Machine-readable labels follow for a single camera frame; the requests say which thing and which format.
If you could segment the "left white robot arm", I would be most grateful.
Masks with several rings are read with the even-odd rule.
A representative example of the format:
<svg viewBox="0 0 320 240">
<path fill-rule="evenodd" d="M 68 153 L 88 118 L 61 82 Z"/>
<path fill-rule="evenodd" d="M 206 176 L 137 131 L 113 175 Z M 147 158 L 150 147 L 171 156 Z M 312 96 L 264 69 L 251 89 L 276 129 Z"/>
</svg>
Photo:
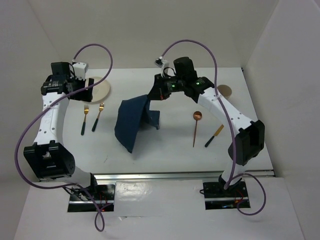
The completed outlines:
<svg viewBox="0 0 320 240">
<path fill-rule="evenodd" d="M 64 119 L 70 100 L 90 103 L 93 99 L 92 89 L 67 96 L 94 84 L 94 79 L 85 79 L 88 67 L 85 62 L 51 63 L 52 74 L 40 89 L 46 113 L 41 117 L 33 144 L 24 148 L 23 155 L 39 180 L 76 182 L 83 185 L 81 194 L 93 200 L 99 195 L 94 176 L 76 167 L 74 156 L 63 144 Z"/>
</svg>

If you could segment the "cream round plate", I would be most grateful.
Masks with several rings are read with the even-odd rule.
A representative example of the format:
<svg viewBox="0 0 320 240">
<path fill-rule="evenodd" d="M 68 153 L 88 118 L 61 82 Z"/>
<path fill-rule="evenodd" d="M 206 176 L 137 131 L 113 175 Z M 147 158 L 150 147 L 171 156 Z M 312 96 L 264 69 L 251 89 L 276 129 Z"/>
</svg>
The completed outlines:
<svg viewBox="0 0 320 240">
<path fill-rule="evenodd" d="M 92 88 L 92 100 L 91 102 L 83 101 L 85 104 L 95 105 L 103 103 L 111 92 L 111 84 L 105 79 L 100 84 Z"/>
</svg>

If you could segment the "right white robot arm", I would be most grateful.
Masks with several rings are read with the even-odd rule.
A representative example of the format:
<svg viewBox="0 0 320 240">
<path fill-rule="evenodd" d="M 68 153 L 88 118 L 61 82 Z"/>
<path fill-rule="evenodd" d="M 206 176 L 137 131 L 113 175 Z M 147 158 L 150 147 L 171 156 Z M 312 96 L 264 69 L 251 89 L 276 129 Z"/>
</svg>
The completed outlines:
<svg viewBox="0 0 320 240">
<path fill-rule="evenodd" d="M 218 184 L 220 194 L 230 196 L 244 175 L 245 165 L 264 148 L 265 125 L 237 110 L 207 77 L 199 77 L 189 57 L 174 60 L 173 76 L 167 74 L 169 62 L 162 56 L 155 60 L 155 64 L 161 68 L 161 72 L 154 77 L 153 86 L 147 95 L 149 100 L 163 101 L 172 93 L 182 92 L 230 128 L 231 145 L 228 154 L 231 163 L 220 175 Z"/>
</svg>

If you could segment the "dark blue cloth placemat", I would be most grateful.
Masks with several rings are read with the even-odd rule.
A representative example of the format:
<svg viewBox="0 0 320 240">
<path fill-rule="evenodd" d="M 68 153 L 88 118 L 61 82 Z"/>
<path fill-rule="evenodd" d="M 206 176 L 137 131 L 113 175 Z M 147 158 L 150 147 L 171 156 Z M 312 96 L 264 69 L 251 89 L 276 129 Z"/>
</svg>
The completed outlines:
<svg viewBox="0 0 320 240">
<path fill-rule="evenodd" d="M 132 153 L 141 124 L 160 128 L 160 111 L 150 110 L 146 94 L 123 100 L 118 108 L 114 134 L 119 143 Z"/>
</svg>

